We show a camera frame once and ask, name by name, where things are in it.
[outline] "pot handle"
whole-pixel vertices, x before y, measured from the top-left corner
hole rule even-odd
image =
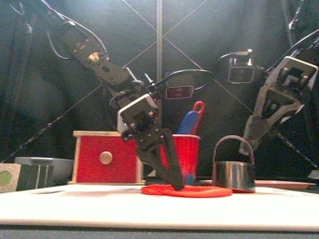
[[[244,143],[247,145],[247,148],[248,148],[248,151],[250,151],[250,157],[251,157],[251,164],[254,165],[254,149],[252,149],[252,146],[250,145],[248,141],[238,135],[227,135],[223,138],[220,138],[219,141],[216,142],[215,154],[214,154],[214,163],[215,163],[215,157],[216,157],[216,147],[227,139],[238,139],[242,143]]]

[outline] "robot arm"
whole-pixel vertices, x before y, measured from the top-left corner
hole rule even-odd
[[[175,190],[183,189],[183,176],[172,133],[160,128],[159,109],[150,92],[128,68],[118,67],[108,61],[108,55],[96,37],[60,14],[44,0],[21,2],[43,18],[50,30],[63,41],[78,61],[91,69],[106,85],[111,95],[111,105],[119,109],[118,130],[124,141],[135,139],[138,156],[158,171]],[[168,167],[162,165],[156,148],[163,144]]]
[[[272,70],[260,88],[254,114],[250,116],[244,138],[254,149],[272,136],[278,135],[276,126],[300,111],[310,99],[318,67],[292,57],[286,57]],[[244,144],[239,152],[248,155]]]

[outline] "red rubber ring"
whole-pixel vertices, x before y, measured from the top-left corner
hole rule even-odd
[[[216,198],[234,194],[231,189],[215,186],[188,186],[183,190],[175,190],[171,185],[152,184],[142,187],[142,193],[147,195],[167,195],[186,198]]]

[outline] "black curtain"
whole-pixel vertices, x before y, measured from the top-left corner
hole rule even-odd
[[[144,74],[156,79],[156,0],[47,2],[100,37],[116,65],[130,67],[146,83]],[[247,49],[254,50],[256,64],[270,67],[291,46],[286,14],[292,17],[298,7],[299,1],[278,0],[163,1],[163,75],[200,67],[218,76],[218,58]],[[315,9],[318,1],[306,1],[292,32],[296,40],[318,28]],[[78,61],[56,56],[46,23],[15,2],[9,6],[9,1],[0,1],[0,36],[1,161],[12,162],[16,156],[74,159],[74,131],[116,130],[110,94]],[[59,40],[55,37],[51,40],[59,54],[70,58]],[[199,176],[211,175],[220,137],[243,135],[263,83],[258,74],[252,83],[239,85],[218,76],[194,98],[163,100],[163,125],[174,132],[195,101],[206,103],[198,128]],[[308,111],[300,112],[279,129],[316,163],[318,109],[316,80]],[[236,149],[236,142],[226,143],[218,151],[220,159],[248,160]],[[279,139],[263,144],[255,157],[258,178],[307,178],[310,164]]]

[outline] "gray object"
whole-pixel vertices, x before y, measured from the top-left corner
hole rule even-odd
[[[16,157],[15,163],[54,166],[54,183],[67,182],[72,174],[74,160],[40,157]]]
[[[250,162],[218,162],[216,147],[227,139],[238,139],[247,145],[250,150]],[[214,156],[212,183],[222,188],[232,189],[235,192],[255,192],[254,183],[254,150],[248,142],[236,135],[224,136],[216,143]]]

